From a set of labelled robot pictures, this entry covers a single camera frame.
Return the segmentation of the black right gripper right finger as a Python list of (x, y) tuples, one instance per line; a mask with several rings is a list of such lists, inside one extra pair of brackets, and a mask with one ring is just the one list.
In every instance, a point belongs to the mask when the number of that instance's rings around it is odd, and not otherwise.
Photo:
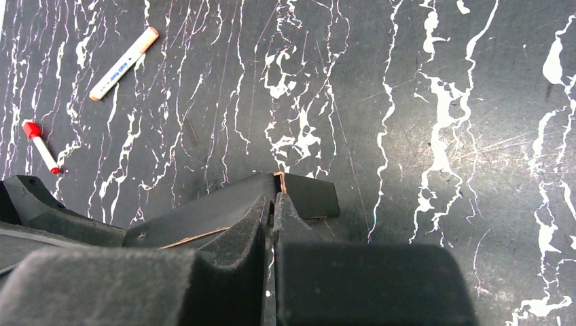
[(327, 242), (280, 194), (274, 212), (277, 325), (477, 325), (453, 256), (428, 244)]

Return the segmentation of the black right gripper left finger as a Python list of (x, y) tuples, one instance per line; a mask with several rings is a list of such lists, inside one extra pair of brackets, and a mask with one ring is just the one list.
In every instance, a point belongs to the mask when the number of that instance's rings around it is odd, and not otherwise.
[(259, 325), (269, 211), (260, 196), (198, 250), (33, 251), (1, 290), (1, 324)]

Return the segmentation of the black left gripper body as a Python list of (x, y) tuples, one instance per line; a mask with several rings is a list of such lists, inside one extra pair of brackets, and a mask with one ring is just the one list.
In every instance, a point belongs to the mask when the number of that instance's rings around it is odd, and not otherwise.
[(1, 278), (43, 247), (120, 247), (126, 230), (96, 221), (57, 201), (38, 177), (1, 182)]

